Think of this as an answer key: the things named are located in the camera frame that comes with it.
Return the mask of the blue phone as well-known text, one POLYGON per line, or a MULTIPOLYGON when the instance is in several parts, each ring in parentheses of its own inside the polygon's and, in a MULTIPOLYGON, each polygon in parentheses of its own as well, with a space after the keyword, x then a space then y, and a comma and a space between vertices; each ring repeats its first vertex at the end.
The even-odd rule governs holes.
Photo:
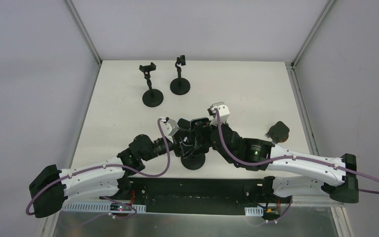
POLYGON ((202 136, 205 128, 208 128, 210 120, 208 118, 196 118, 189 122, 189 134, 191 137, 202 136))

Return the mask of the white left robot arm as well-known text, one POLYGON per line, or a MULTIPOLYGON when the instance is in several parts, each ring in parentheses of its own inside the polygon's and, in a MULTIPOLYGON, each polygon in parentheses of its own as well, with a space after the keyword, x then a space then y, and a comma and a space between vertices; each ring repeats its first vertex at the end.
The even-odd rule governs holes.
POLYGON ((173 153, 187 158, 193 152, 185 152, 184 147, 198 148, 194 137, 196 125, 209 124, 208 118, 190 121, 159 118, 160 138, 157 140, 151 140, 145 134, 138 135, 125 150, 93 165, 67 169, 49 165, 30 183, 31 200, 25 213, 44 218, 68 204, 87 198, 116 196, 126 199, 131 193, 130 176, 164 176, 170 169, 173 153))

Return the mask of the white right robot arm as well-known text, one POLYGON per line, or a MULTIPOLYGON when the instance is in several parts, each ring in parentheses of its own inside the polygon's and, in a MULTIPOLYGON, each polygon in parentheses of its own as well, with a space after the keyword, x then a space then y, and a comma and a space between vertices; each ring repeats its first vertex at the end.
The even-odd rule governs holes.
POLYGON ((270 141, 241 137, 227 123, 218 124, 208 118, 193 119, 185 128, 189 133, 184 136, 183 144, 190 146, 192 155, 204 155, 213 149, 237 168, 294 173, 290 178, 263 178, 260 194, 266 202, 279 197, 323 194, 343 203, 359 201, 357 162, 353 154, 334 158, 304 154, 270 141))

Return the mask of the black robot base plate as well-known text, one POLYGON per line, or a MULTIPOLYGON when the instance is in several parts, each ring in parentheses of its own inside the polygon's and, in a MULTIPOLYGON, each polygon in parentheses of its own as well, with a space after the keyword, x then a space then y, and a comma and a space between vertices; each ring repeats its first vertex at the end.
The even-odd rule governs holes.
POLYGON ((134 198, 134 204, 144 205, 148 213, 243 215, 246 207, 277 203, 261 184, 261 179, 129 177, 110 198, 134 198))

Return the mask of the black phone stand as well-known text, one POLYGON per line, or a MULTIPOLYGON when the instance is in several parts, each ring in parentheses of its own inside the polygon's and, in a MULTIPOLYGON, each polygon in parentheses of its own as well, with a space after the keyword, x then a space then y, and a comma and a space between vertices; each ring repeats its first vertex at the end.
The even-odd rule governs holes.
POLYGON ((151 75, 150 72, 156 70, 156 65, 154 62, 151 62, 149 65, 140 65, 139 70, 144 74, 144 79, 147 82, 148 90, 143 94, 142 101, 144 105, 150 108, 159 106, 163 100, 163 93, 152 87, 151 75))
POLYGON ((190 91, 190 82, 182 77, 181 66, 186 65, 185 55, 177 57, 175 68, 177 69, 177 78, 173 79, 170 83, 170 90, 175 95, 185 95, 190 91))
POLYGON ((186 158, 181 158, 181 163, 188 170, 198 170, 205 164, 205 160, 205 154, 189 155, 186 158))

